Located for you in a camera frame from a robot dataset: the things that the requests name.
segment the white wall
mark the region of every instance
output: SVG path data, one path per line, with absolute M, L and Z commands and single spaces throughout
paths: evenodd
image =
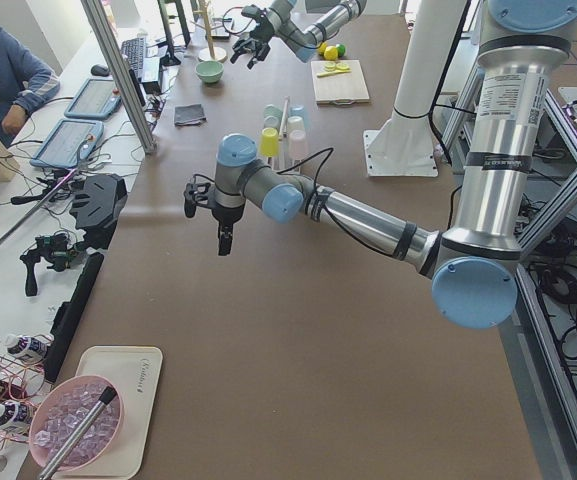
M 0 2 L 0 25 L 57 74 L 90 34 L 78 0 Z

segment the white tray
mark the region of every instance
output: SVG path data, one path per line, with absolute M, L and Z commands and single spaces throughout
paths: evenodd
M 124 419 L 108 450 L 90 465 L 54 478 L 127 480 L 141 467 L 163 354 L 156 347 L 91 347 L 76 375 L 101 375 L 112 382 L 124 405 Z

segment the bowl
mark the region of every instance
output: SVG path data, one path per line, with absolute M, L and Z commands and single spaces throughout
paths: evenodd
M 216 83 L 224 74 L 224 66 L 217 60 L 206 60 L 197 64 L 195 73 L 204 83 Z
M 107 386 L 113 385 L 102 376 L 81 375 L 65 381 L 48 394 L 35 412 L 28 434 L 30 454 L 37 464 L 46 465 Z M 59 471 L 77 470 L 101 456 L 117 437 L 123 414 L 123 402 L 117 392 Z

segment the blue hoodie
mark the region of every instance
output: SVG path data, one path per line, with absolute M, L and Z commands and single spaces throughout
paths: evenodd
M 55 96 L 59 79 L 52 69 L 35 57 L 30 50 L 0 27 L 0 140 L 5 146 L 14 135 L 7 135 L 1 127 L 13 104 L 31 115 Z

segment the blue joint cap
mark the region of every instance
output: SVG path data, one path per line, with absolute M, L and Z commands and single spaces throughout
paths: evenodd
M 468 328 L 494 327 L 517 302 L 517 285 L 508 270 L 492 260 L 463 257 L 444 263 L 432 279 L 432 298 L 441 314 Z
M 288 223 L 297 215 L 303 202 L 304 196 L 296 187 L 282 183 L 266 194 L 261 209 L 276 222 Z
M 577 20 L 577 0 L 488 0 L 490 15 L 518 33 L 543 33 Z
M 242 167 L 257 158 L 254 140 L 240 133 L 226 135 L 219 144 L 217 162 L 226 167 Z
M 297 50 L 295 52 L 295 55 L 297 56 L 297 58 L 299 60 L 306 63 L 308 60 L 310 60 L 313 57 L 313 55 L 315 54 L 316 51 L 317 51 L 317 49 L 314 46 L 310 47 L 310 48 L 301 47 L 299 50 Z

